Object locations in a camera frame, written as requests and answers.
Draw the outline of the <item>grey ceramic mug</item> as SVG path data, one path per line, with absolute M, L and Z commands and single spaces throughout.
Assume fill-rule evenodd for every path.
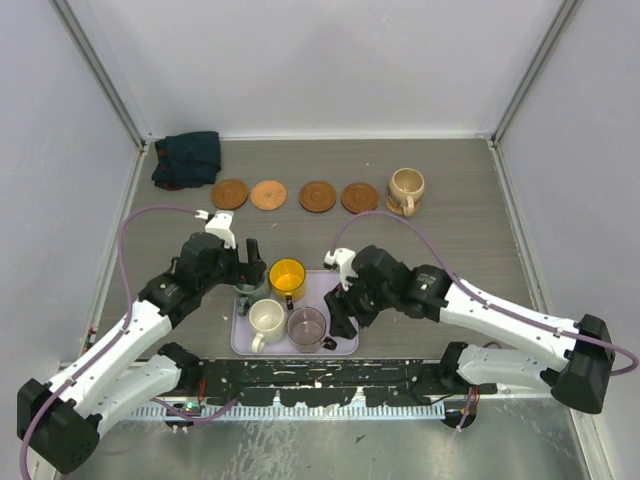
M 271 295 L 271 287 L 267 280 L 264 280 L 259 285 L 238 284 L 234 287 L 234 293 L 236 296 L 236 314 L 244 317 L 257 301 L 268 298 Z

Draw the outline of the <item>brown wooden coaster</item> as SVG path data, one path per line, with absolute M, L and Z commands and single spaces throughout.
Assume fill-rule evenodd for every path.
M 326 181 L 310 181 L 299 192 L 299 202 L 308 212 L 319 214 L 333 208 L 337 200 L 335 188 Z
M 249 196 L 247 185 L 240 179 L 225 179 L 217 183 L 211 192 L 213 205 L 221 210 L 242 207 Z
M 355 182 L 347 185 L 341 194 L 342 206 L 352 214 L 360 214 L 375 210 L 378 206 L 379 194 L 370 184 Z

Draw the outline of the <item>woven rattan coaster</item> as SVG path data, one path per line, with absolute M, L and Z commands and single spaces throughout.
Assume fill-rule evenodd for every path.
M 261 181 L 250 192 L 252 204 L 263 211 L 273 211 L 280 208 L 286 198 L 286 187 L 275 180 Z
M 395 203 L 390 196 L 386 197 L 386 206 L 392 213 L 399 216 L 405 216 L 402 206 L 400 204 Z M 421 206 L 420 201 L 414 203 L 413 214 L 415 214 L 420 209 L 420 206 Z

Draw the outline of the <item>white ceramic mug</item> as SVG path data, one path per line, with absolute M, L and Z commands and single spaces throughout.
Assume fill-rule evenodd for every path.
M 285 335 L 287 314 L 274 299 L 257 301 L 250 308 L 248 318 L 254 333 L 251 343 L 253 353 L 261 353 L 266 345 L 280 341 Z

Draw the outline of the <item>yellow glass mug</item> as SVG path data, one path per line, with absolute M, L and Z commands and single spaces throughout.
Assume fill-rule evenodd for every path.
M 292 311 L 306 289 L 306 269 L 296 259 L 284 258 L 275 262 L 268 275 L 272 292 Z

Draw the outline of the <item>clear purple glass mug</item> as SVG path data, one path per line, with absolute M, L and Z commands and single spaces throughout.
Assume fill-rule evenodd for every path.
M 312 354 L 325 349 L 335 351 L 337 342 L 326 334 L 324 315 L 312 307 L 294 310 L 287 320 L 287 335 L 300 353 Z

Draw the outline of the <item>beige ceramic mug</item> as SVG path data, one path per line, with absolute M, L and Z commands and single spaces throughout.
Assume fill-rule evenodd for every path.
M 401 168 L 391 176 L 387 185 L 387 196 L 400 204 L 404 217 L 413 216 L 414 203 L 422 200 L 425 191 L 423 175 L 412 168 Z

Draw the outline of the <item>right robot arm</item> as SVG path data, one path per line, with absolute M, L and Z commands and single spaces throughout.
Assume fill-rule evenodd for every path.
M 548 316 L 492 296 L 436 266 L 409 268 L 374 245 L 359 252 L 328 252 L 324 266 L 339 275 L 324 297 L 332 335 L 352 338 L 389 309 L 474 330 L 505 346 L 492 350 L 450 343 L 438 370 L 447 392 L 502 383 L 548 392 L 583 413 L 602 412 L 615 359 L 604 320 Z

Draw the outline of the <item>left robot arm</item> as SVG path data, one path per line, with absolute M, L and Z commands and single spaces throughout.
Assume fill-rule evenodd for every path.
M 246 241 L 241 261 L 228 234 L 198 232 L 183 244 L 165 272 L 149 280 L 122 319 L 91 349 L 46 382 L 34 378 L 17 393 L 17 436 L 62 474 L 78 469 L 101 438 L 137 406 L 173 391 L 194 393 L 199 360 L 170 344 L 146 364 L 130 365 L 175 329 L 219 285 L 260 280 L 266 271 L 258 242 Z

